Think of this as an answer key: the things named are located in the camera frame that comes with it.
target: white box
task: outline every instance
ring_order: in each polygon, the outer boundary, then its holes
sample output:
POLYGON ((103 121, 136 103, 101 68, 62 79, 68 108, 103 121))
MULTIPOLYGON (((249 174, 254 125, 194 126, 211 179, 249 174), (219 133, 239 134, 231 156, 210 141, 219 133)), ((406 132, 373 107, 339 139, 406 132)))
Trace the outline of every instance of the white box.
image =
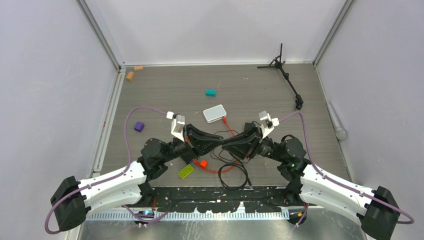
POLYGON ((222 119, 223 117, 226 117, 227 112, 225 111, 222 104, 220 104, 218 106, 214 106, 204 110, 203 115, 204 115, 204 118, 206 119, 206 122, 210 124, 222 119))

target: floor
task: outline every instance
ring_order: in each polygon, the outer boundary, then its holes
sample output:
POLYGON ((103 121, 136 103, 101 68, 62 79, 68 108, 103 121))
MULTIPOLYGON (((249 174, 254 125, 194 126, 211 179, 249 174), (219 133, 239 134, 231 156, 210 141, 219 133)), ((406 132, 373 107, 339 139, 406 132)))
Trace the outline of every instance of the floor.
MULTIPOLYGON (((340 146, 325 105, 324 94, 312 64, 287 64, 284 70, 290 74, 304 104, 301 112, 305 116, 311 156, 323 169, 348 180, 340 146)), ((105 159, 101 173, 107 173, 126 165, 128 161, 124 142, 123 125, 127 114, 137 106, 152 106, 163 111, 172 111, 185 116, 186 124, 215 133, 225 131, 222 121, 206 123, 203 110, 222 104, 227 112, 231 128, 241 131, 244 123, 258 121, 258 113, 267 111, 272 118, 283 118, 295 111, 294 94, 281 72, 275 68, 257 69, 256 65, 212 65, 212 66, 160 66, 145 67, 135 72, 134 79, 125 81, 119 97, 105 159), (216 97, 205 96, 206 89, 216 90, 216 97)), ((138 110, 130 118, 128 139, 133 160, 140 155, 149 138, 166 142, 172 140, 171 121, 165 115, 138 110), (137 122, 145 124, 140 133, 132 127, 137 122)), ((275 142, 291 134, 305 146, 302 123, 298 116, 283 122, 271 134, 275 142)), ((230 133, 222 133, 229 138, 230 133)), ((218 170, 223 165, 209 155, 201 159, 208 161, 208 168, 218 170)), ((150 182, 152 187, 221 186, 217 174, 203 171, 193 165, 194 172, 181 179, 178 172, 184 168, 182 159, 166 163, 167 172, 150 182)), ((245 166, 254 186, 284 186, 288 182, 277 171, 278 162, 256 156, 245 166)), ((240 185, 245 176, 234 168, 222 178, 229 185, 240 185)))

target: white cylinder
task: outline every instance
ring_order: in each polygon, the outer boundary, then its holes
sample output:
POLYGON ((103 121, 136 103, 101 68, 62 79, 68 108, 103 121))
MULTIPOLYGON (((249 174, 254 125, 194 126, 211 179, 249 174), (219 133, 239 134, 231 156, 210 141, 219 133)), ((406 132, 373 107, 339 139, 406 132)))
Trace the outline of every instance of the white cylinder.
POLYGON ((339 118, 337 117, 336 111, 334 110, 331 102, 327 102, 328 113, 330 114, 330 119, 334 128, 335 136, 338 140, 345 140, 348 135, 340 123, 339 118))

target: orange connector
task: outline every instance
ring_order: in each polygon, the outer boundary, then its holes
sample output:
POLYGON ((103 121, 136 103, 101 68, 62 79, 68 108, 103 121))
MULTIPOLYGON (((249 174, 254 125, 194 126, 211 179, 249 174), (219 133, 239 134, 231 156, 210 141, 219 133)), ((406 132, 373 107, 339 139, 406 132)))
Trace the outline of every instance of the orange connector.
POLYGON ((208 162, 207 161, 205 161, 205 160, 202 160, 201 162, 200 162, 200 167, 201 168, 206 168, 206 166, 208 165, 208 162))

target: purple block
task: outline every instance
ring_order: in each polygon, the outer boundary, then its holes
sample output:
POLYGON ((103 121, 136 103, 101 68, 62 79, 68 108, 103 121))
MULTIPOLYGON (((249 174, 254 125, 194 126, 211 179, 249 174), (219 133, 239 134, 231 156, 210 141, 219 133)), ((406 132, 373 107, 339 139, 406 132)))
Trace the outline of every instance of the purple block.
POLYGON ((138 121, 134 126, 134 130, 140 133, 143 131, 144 128, 145 128, 145 124, 142 123, 141 121, 138 121))

